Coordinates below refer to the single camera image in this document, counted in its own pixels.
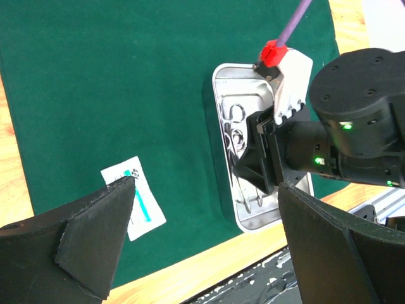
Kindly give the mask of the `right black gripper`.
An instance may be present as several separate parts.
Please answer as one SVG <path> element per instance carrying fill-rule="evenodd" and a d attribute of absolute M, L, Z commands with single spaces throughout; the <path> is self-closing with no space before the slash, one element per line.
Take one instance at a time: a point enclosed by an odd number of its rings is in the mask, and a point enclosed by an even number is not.
<path fill-rule="evenodd" d="M 271 194 L 282 182 L 296 185 L 306 173 L 288 166 L 287 146 L 294 124 L 309 120 L 307 107 L 280 126 L 275 124 L 272 106 L 249 115 L 246 118 L 247 144 L 234 165 L 234 175 L 265 194 Z"/>

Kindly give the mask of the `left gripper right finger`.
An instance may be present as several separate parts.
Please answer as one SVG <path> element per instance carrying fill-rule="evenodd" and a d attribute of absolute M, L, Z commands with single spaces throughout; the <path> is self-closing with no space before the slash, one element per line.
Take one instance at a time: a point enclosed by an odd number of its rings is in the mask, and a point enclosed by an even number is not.
<path fill-rule="evenodd" d="M 404 303 L 404 224 L 376 224 L 288 183 L 278 205 L 303 303 Z"/>

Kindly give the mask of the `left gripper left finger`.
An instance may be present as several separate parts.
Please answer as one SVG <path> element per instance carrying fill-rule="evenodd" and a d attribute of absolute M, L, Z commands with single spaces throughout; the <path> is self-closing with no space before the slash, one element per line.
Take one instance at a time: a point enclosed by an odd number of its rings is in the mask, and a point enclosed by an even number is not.
<path fill-rule="evenodd" d="M 1 227 L 1 303 L 102 303 L 116 274 L 135 196 L 122 177 Z"/>

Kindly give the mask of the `steel instrument tray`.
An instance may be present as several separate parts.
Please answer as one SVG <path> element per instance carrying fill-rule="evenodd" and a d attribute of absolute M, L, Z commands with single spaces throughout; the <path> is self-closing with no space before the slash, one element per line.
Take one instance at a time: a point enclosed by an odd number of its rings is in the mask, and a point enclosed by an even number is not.
<path fill-rule="evenodd" d="M 216 172 L 221 209 L 224 217 L 234 223 L 242 232 L 255 233 L 281 222 L 278 209 L 278 187 L 271 194 L 262 193 L 248 181 L 240 179 L 242 190 L 251 205 L 248 214 L 244 205 L 238 204 L 240 194 L 233 175 L 228 169 L 225 136 L 223 135 L 222 110 L 227 119 L 229 108 L 238 103 L 246 111 L 246 118 L 256 111 L 273 106 L 273 90 L 269 83 L 258 75 L 248 64 L 224 63 L 213 72 L 212 85 L 206 91 L 204 102 L 209 107 L 206 120 L 209 129 L 211 150 Z M 234 110 L 234 118 L 239 120 L 241 112 Z M 235 124 L 243 132 L 247 144 L 247 124 Z M 311 174 L 306 173 L 295 186 L 308 194 L 313 194 Z"/>

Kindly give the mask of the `green white packet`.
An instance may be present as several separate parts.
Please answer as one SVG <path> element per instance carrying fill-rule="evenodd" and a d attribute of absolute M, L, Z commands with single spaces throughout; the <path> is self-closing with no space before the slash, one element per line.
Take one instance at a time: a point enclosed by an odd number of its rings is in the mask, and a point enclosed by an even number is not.
<path fill-rule="evenodd" d="M 138 156 L 101 170 L 101 175 L 106 184 L 111 184 L 124 176 L 132 176 L 135 179 L 134 203 L 127 227 L 130 241 L 135 241 L 166 223 L 164 213 L 151 192 Z"/>

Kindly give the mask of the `dark green surgical cloth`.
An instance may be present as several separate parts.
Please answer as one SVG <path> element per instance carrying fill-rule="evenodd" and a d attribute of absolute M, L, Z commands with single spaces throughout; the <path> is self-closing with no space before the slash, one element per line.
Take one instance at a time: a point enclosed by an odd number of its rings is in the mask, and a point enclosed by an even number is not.
<path fill-rule="evenodd" d="M 240 234 L 211 78 L 254 63 L 297 1 L 2 1 L 1 77 L 36 214 L 138 157 L 166 222 L 114 286 Z"/>

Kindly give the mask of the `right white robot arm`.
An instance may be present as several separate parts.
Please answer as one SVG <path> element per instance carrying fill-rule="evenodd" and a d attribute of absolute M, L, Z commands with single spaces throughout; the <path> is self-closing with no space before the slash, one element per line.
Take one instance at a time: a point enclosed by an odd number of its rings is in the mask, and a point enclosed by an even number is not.
<path fill-rule="evenodd" d="M 309 87 L 310 106 L 277 125 L 274 108 L 249 115 L 234 174 L 268 194 L 306 173 L 404 187 L 404 53 L 344 53 Z"/>

